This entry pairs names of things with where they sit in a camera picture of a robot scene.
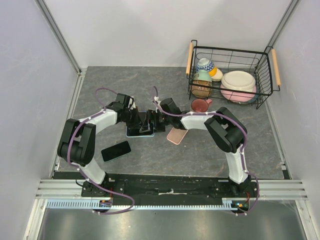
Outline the pink phone case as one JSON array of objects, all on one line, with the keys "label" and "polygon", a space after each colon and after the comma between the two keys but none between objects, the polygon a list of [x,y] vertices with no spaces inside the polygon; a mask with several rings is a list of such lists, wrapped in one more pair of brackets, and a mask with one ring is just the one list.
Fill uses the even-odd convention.
[{"label": "pink phone case", "polygon": [[172,128],[171,131],[166,136],[166,139],[175,144],[179,145],[187,134],[188,130]]}]

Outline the white-edged black phone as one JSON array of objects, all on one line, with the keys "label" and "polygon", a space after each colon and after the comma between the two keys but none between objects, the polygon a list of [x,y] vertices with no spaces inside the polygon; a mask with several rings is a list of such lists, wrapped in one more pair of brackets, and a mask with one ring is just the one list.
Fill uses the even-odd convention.
[{"label": "white-edged black phone", "polygon": [[146,132],[139,132],[139,129],[128,129],[128,127],[126,127],[126,136],[128,138],[152,137],[154,134],[153,129],[147,130]]}]

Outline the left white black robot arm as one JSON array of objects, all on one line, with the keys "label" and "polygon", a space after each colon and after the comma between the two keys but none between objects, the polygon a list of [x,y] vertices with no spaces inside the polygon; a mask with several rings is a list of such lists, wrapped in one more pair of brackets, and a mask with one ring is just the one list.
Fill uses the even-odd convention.
[{"label": "left white black robot arm", "polygon": [[94,159],[96,135],[120,122],[138,127],[142,123],[138,108],[107,107],[82,119],[69,118],[64,124],[58,144],[57,155],[81,172],[93,184],[92,191],[99,197],[109,193],[110,185],[108,174]]}]

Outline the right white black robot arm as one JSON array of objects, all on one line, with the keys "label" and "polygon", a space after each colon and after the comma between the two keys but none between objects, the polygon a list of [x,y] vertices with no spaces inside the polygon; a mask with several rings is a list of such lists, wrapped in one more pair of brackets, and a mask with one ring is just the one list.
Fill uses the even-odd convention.
[{"label": "right white black robot arm", "polygon": [[163,109],[148,110],[141,120],[138,129],[147,131],[153,124],[157,130],[171,125],[179,130],[208,131],[215,144],[225,152],[229,174],[232,181],[229,191],[235,197],[242,196],[247,191],[246,181],[249,171],[245,160],[245,145],[247,130],[242,123],[225,107],[210,112],[180,112],[179,114],[165,112]]}]

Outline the lavender phone case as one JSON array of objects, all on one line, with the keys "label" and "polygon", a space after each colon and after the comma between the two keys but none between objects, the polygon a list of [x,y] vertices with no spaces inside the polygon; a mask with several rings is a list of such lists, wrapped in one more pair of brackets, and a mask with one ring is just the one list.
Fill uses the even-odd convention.
[{"label": "lavender phone case", "polygon": [[150,114],[148,111],[139,111],[138,115],[142,122],[148,121],[150,119]]}]

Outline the light blue phone case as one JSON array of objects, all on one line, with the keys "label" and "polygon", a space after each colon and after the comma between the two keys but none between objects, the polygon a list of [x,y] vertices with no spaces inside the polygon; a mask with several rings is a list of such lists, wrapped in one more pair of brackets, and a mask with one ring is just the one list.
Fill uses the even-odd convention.
[{"label": "light blue phone case", "polygon": [[155,130],[152,124],[149,126],[127,126],[125,135],[127,138],[149,138],[155,135]]}]

